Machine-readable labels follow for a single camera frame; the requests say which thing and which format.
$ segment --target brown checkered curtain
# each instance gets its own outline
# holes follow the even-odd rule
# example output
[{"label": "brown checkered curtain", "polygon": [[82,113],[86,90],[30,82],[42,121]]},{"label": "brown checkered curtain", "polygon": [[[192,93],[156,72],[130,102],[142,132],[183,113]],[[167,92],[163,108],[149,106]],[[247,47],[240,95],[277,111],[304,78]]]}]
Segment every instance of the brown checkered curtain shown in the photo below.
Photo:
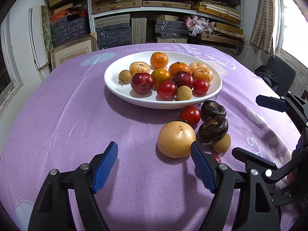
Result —
[{"label": "brown checkered curtain", "polygon": [[254,29],[250,42],[274,56],[274,0],[259,0]]}]

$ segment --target silver screw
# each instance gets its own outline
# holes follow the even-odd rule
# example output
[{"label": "silver screw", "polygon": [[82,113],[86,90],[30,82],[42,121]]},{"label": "silver screw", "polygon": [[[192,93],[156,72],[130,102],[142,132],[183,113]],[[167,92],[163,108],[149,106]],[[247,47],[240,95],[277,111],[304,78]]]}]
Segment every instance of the silver screw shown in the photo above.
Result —
[{"label": "silver screw", "polygon": [[228,168],[228,166],[226,164],[222,163],[222,164],[219,164],[219,168],[221,170],[226,170]]},{"label": "silver screw", "polygon": [[256,171],[255,169],[252,169],[250,172],[251,172],[251,174],[254,175],[254,176],[256,176],[256,175],[258,174],[258,171]]},{"label": "silver screw", "polygon": [[54,176],[57,172],[58,172],[58,171],[57,171],[56,169],[50,170],[50,174],[51,174],[52,176]]},{"label": "silver screw", "polygon": [[267,170],[265,171],[265,175],[266,175],[267,177],[270,177],[270,176],[272,175],[272,171],[271,171],[270,169],[267,169]]},{"label": "silver screw", "polygon": [[88,163],[81,164],[80,168],[81,170],[87,170],[89,168],[89,164]]}]

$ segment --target framed picture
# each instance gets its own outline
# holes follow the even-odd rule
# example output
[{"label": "framed picture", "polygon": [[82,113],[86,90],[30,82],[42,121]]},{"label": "framed picture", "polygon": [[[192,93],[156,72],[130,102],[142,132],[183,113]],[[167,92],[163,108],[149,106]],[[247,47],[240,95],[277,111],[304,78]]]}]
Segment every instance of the framed picture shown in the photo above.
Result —
[{"label": "framed picture", "polygon": [[50,50],[51,67],[54,70],[60,64],[71,58],[97,51],[97,34],[80,37]]}]

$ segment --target purple tablecloth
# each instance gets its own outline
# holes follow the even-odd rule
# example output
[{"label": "purple tablecloth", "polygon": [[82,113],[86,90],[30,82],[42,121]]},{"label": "purple tablecloth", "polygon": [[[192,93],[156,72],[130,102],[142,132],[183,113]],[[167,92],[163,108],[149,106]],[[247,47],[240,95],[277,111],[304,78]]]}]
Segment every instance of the purple tablecloth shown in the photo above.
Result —
[{"label": "purple tablecloth", "polygon": [[[227,109],[231,149],[247,149],[278,167],[291,159],[299,139],[292,121],[285,113],[255,103],[259,94],[277,95],[229,55],[189,44],[140,44],[90,53],[51,73],[20,112],[6,142],[0,162],[0,200],[21,231],[27,230],[48,172],[74,170],[104,152],[110,141],[118,144],[119,156],[104,189],[95,196],[110,230],[198,230],[213,195],[196,177],[191,157],[170,159],[156,143],[161,127],[179,120],[181,110],[129,104],[104,84],[104,72],[116,59],[164,50],[200,58],[221,74],[223,87],[213,99]],[[210,144],[203,147],[214,152]],[[244,171],[231,149],[221,161]],[[235,190],[224,230],[231,230],[238,195]],[[72,192],[70,196],[76,226],[84,230]],[[295,207],[283,207],[282,230],[288,230],[296,216]]]}]

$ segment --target white wall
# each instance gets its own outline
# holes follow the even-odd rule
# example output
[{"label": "white wall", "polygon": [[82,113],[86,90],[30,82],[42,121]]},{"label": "white wall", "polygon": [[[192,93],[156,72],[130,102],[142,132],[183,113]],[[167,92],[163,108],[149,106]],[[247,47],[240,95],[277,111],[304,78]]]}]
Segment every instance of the white wall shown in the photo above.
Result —
[{"label": "white wall", "polygon": [[264,51],[250,43],[250,37],[257,14],[258,1],[259,0],[244,0],[242,29],[244,30],[246,40],[242,53],[237,57],[237,60],[251,71],[254,71],[262,64],[266,64],[269,58],[269,55],[266,55]]},{"label": "white wall", "polygon": [[0,155],[19,112],[42,80],[34,64],[29,36],[29,8],[46,5],[45,0],[17,0],[10,10],[10,36],[13,54],[23,86],[0,115]]}]

